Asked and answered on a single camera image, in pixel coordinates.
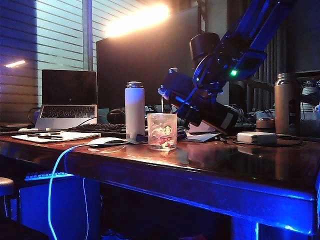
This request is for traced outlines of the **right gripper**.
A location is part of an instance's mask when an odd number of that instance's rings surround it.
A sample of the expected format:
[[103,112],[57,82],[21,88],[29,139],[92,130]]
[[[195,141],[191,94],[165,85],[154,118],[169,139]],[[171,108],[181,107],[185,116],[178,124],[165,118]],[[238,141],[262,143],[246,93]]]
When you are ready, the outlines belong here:
[[[176,67],[170,68],[162,82],[162,97],[169,102],[192,102],[195,86],[207,92],[211,102],[223,91],[227,77],[227,67],[221,56],[205,56],[195,68],[193,78],[182,74]],[[199,126],[201,113],[198,109],[183,104],[176,112],[185,124]]]

